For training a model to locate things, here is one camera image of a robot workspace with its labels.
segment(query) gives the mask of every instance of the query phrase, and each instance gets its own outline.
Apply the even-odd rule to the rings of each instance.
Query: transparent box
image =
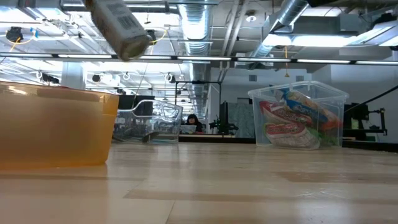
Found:
[[[0,82],[0,169],[104,164],[119,97]]]
[[[348,94],[316,81],[249,91],[256,143],[289,149],[341,147]]]
[[[113,139],[150,144],[178,142],[182,109],[162,101],[142,100],[131,110],[118,110]]]

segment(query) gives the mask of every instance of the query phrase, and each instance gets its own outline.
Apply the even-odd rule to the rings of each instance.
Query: ceiling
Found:
[[[58,14],[44,13],[49,15],[49,20],[34,19],[32,15],[18,7],[12,7],[14,1],[9,1],[9,5],[0,6],[0,52],[20,53],[50,53],[50,54],[114,54],[104,37],[91,21],[89,12],[85,11],[63,11]],[[210,36],[206,42],[210,44],[209,55],[220,56],[228,31],[228,21],[231,19],[234,0],[223,0],[216,2],[211,7]],[[149,1],[128,1],[129,4],[150,5]],[[398,1],[335,1],[329,5],[307,8],[302,17],[338,17],[341,14],[353,15],[357,20],[366,20],[366,15],[385,12],[393,9]],[[237,53],[249,54],[264,40],[262,27],[267,16],[280,10],[282,1],[248,1],[246,11],[253,10],[256,20],[248,22],[244,16],[238,32],[237,41],[232,46],[232,55]],[[149,47],[145,54],[149,55],[186,55],[186,39],[181,28],[181,18],[178,14],[163,13],[133,13],[145,29],[154,29],[158,39],[156,44]],[[11,26],[22,28],[24,40],[22,43],[13,47],[13,43],[6,39],[6,32]],[[37,32],[37,37],[33,36],[33,31]],[[389,47],[304,47],[288,45],[286,47],[275,46],[271,50],[273,57],[288,58],[323,58],[323,59],[350,59],[350,60],[383,60],[391,56]],[[0,64],[0,81],[24,82],[31,84],[43,84],[38,77],[40,73],[48,73],[61,79],[62,61],[40,61],[40,60],[21,60],[18,58],[2,58]],[[192,74],[189,63],[144,63],[144,62],[100,62],[87,60],[82,62],[87,75],[88,89],[97,91],[108,91],[115,93],[113,88],[118,86],[125,88],[128,93],[140,95],[155,95],[157,99],[166,98],[174,101],[175,84],[167,81],[167,75],[175,75],[177,81],[191,81]],[[211,63],[211,75],[209,81],[217,81],[220,68],[219,63]],[[270,65],[262,70],[255,70],[250,74],[258,76],[257,82],[250,82],[247,70],[243,68],[231,68],[226,74],[224,85],[258,85],[259,83],[283,83],[289,80],[283,79],[285,72],[283,63]],[[292,65],[289,67],[295,75],[308,75],[319,69],[319,65]],[[93,75],[107,76],[105,81],[93,82]],[[207,97],[205,87],[194,88],[191,84],[184,86],[182,94],[179,95],[179,103],[184,106],[186,113],[195,112],[195,100],[200,92],[202,98]]]

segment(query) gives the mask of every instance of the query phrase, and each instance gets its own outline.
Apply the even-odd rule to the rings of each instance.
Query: exposed ceiling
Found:
[[[1,3],[0,6],[0,52],[8,52],[12,49],[13,52],[20,53],[50,53],[50,54],[114,54],[112,48],[109,46],[104,37],[100,34],[98,29],[91,21],[90,13],[80,7],[77,11],[67,11],[63,9],[70,9],[73,7],[58,7],[56,3],[51,1],[36,0],[36,4],[48,4],[38,7],[37,12],[41,15],[38,17],[34,10],[28,10],[24,7],[16,7],[18,0],[8,0]],[[81,4],[79,0],[62,1],[68,5]],[[159,10],[164,10],[163,1],[125,1],[130,4],[132,11],[145,9],[147,7],[150,13],[141,11],[134,12],[134,16],[138,19],[145,29],[154,29],[155,35],[159,41],[146,50],[146,54],[153,55],[186,55],[187,54],[187,38],[184,36],[182,29],[182,21],[179,14],[176,14],[178,6],[177,1],[169,1],[170,13],[153,13],[148,6],[159,6]],[[240,1],[237,6],[237,13],[233,15],[234,4],[239,1],[223,0],[213,3],[211,7],[210,19],[210,34],[206,42],[210,46],[209,55],[219,56],[222,53],[226,33],[228,32],[228,22],[235,18],[234,27],[239,27],[237,38],[234,42],[231,53],[232,55],[244,54],[247,55],[263,42],[265,21],[269,15],[273,15],[280,10],[282,1]],[[395,6],[398,1],[335,1],[326,6],[311,8],[308,7],[301,19],[297,20],[294,33],[300,30],[310,30],[313,27],[322,26],[316,25],[317,21],[332,21],[335,18],[348,18],[349,14],[352,21],[342,22],[340,20],[340,27],[348,27],[351,22],[363,26],[364,32],[370,28],[374,18],[377,18],[382,13],[390,10],[395,11]],[[242,16],[242,23],[238,25],[241,14],[246,14],[250,11],[256,17],[255,21],[247,21],[248,16]],[[22,43],[14,46],[14,43],[6,39],[6,32],[10,27],[21,27],[24,35]],[[313,29],[312,34],[321,32],[319,29]],[[323,47],[311,46],[297,46],[289,44],[286,47],[276,45],[271,50],[273,57],[288,57],[288,58],[323,58],[323,59],[350,59],[350,60],[383,60],[391,56],[389,47],[379,47],[378,45],[367,46],[357,45],[350,47],[327,47],[327,43],[323,43]],[[48,73],[59,79],[62,74],[61,61],[40,61],[40,60],[21,60],[18,58],[5,58],[0,65],[0,81],[25,82],[32,84],[42,83],[39,71]],[[219,63],[210,63],[212,69],[209,70],[209,80],[216,81],[219,76]],[[177,80],[192,80],[192,66],[189,63],[125,63],[125,62],[83,62],[86,70],[88,83],[86,85],[89,89],[109,91],[114,93],[113,87],[119,86],[126,90],[132,91],[132,94],[140,95],[155,95],[157,99],[166,98],[168,101],[174,100],[175,84],[169,83],[165,78],[167,74],[175,75]],[[231,65],[229,72],[226,74],[224,85],[258,85],[262,82],[289,82],[288,80],[279,80],[283,75],[281,68],[284,64],[275,64],[271,66],[263,66],[261,70],[255,70],[250,74],[258,75],[257,83],[250,82],[248,76],[242,74],[247,72],[244,68],[234,68]],[[307,75],[319,69],[319,65],[292,65],[289,67],[296,75]],[[103,79],[106,82],[93,82],[93,75],[107,76]],[[182,89],[182,94],[179,96],[180,103],[184,106],[184,111],[191,113],[195,111],[199,115],[204,115],[204,111],[198,111],[198,108],[204,108],[203,104],[207,97],[207,89],[203,86],[194,87],[191,84],[186,85]]]

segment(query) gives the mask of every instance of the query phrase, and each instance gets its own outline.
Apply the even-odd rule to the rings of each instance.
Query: wall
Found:
[[[348,104],[362,103],[398,85],[398,69],[393,66],[327,65],[316,71],[312,78],[347,92]],[[397,99],[398,90],[368,104],[369,111],[386,109],[388,136],[378,134],[380,142],[398,142]],[[370,114],[369,123],[364,125],[365,128],[372,125],[381,126],[380,116]]]

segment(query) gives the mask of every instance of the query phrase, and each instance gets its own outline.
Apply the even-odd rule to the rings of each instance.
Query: wooden tabletop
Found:
[[[0,223],[398,223],[398,156],[113,145],[106,166],[0,172]]]

